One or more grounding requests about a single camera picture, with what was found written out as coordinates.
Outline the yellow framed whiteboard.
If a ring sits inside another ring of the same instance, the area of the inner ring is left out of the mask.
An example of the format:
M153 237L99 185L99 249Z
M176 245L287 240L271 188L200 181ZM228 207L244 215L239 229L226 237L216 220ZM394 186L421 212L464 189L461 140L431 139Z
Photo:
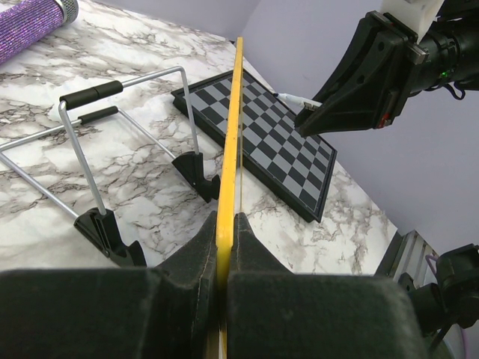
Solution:
M216 218L216 280L219 291L219 349L222 358L227 357L225 308L231 251L234 245L237 168L242 167L242 135L240 133L242 131L243 50L243 38L238 37Z

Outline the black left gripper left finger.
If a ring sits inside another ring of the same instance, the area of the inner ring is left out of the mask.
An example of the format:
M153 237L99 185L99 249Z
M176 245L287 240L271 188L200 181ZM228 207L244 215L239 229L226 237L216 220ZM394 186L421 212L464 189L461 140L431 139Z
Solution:
M216 217L155 268L1 274L3 358L216 358Z

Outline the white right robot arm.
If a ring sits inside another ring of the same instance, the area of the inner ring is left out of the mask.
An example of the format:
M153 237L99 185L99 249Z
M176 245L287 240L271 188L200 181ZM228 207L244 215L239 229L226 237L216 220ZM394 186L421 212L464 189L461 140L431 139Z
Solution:
M441 88L458 100L478 90L478 2L383 1L295 127L303 137L382 129L408 98Z

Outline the white marker pen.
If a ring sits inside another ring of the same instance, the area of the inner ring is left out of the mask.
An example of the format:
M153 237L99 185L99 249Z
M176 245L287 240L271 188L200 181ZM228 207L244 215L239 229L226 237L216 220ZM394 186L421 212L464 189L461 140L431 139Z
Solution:
M314 111L318 109L322 103L314 101L312 99L307 99L301 96L295 96L288 93L274 93L273 96L283 102L288 102L297 106L302 106L308 110Z

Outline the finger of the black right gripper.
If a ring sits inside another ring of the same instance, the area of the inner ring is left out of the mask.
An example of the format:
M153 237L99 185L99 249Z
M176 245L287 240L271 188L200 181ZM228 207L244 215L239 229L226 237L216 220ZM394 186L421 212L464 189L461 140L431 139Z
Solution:
M345 105L317 110L303 110L295 119L295 127L303 137L327 132L362 131L361 115L364 108L347 108Z
M377 35L378 21L374 17L359 21L344 56L315 96L323 108L376 108L373 78L378 70Z

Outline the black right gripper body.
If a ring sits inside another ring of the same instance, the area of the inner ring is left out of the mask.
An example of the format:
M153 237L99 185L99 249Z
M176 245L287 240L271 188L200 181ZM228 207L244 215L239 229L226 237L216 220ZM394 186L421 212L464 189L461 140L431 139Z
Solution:
M414 72L426 55L415 51L418 31L391 13L370 11L360 23L367 29L357 75L365 106L361 128L381 129L401 113Z

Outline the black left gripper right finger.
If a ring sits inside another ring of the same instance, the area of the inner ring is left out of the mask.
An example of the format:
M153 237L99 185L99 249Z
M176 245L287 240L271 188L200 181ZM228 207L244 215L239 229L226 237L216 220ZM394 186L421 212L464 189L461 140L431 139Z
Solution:
M234 219L229 358L425 358L406 292L386 277L294 274Z

